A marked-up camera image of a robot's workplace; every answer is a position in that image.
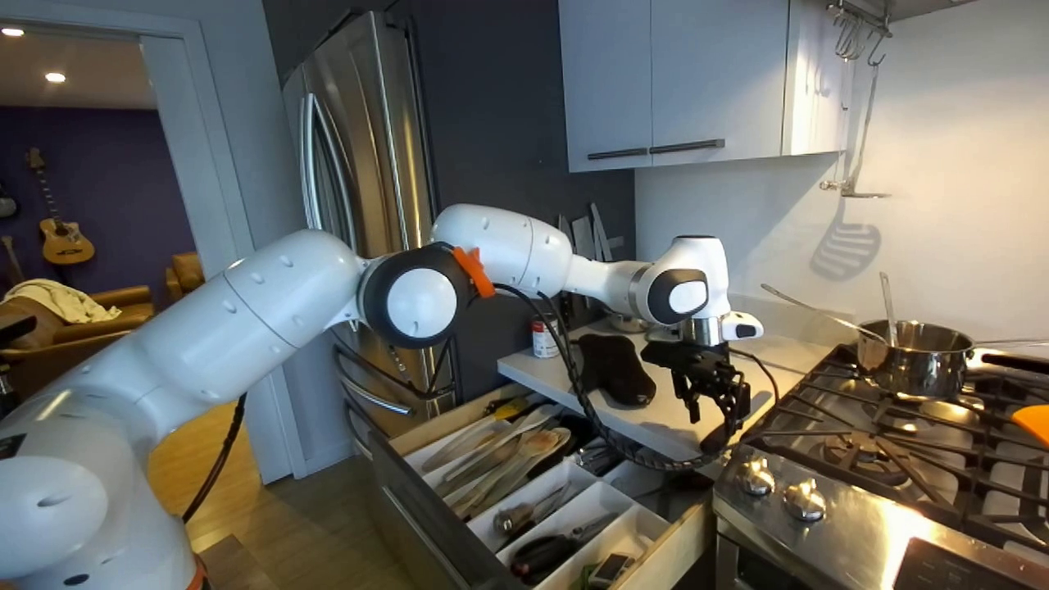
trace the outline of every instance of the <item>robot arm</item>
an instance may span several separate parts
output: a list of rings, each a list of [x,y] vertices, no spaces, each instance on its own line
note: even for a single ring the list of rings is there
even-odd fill
[[[719,239],[679,239],[658,262],[590,262],[548,222],[449,208],[434,245],[360,260],[327,233],[293,233],[71,368],[0,423],[0,579],[15,588],[184,590],[195,553],[164,513],[145,457],[180,423],[250,391],[332,326],[422,348],[490,280],[525,294],[577,293],[652,326],[696,321],[705,344],[735,327]]]

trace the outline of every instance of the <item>oven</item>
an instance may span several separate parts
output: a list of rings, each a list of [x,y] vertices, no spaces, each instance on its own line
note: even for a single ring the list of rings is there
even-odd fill
[[[825,354],[719,473],[719,588],[1049,588],[1049,380],[971,363],[957,400]]]

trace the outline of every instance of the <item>floor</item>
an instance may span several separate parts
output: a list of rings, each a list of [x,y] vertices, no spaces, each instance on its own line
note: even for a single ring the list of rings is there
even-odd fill
[[[161,505],[184,513],[226,436],[231,406],[187,423],[152,457]],[[187,525],[212,590],[403,590],[413,588],[372,525],[372,473],[340,462],[311,480],[258,484],[254,444],[239,433],[231,462]]]

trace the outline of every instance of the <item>stainless steel refrigerator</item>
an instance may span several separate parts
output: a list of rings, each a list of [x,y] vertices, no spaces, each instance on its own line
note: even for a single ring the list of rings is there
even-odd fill
[[[346,16],[284,81],[305,220],[364,260],[422,245],[434,177],[410,31]],[[354,406],[390,433],[451,406],[443,352],[400,352],[366,327],[338,327],[332,359]]]

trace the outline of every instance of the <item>white cabinet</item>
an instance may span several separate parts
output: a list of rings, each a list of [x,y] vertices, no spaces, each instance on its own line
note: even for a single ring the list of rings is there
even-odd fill
[[[836,45],[816,0],[561,0],[572,171],[844,151]]]

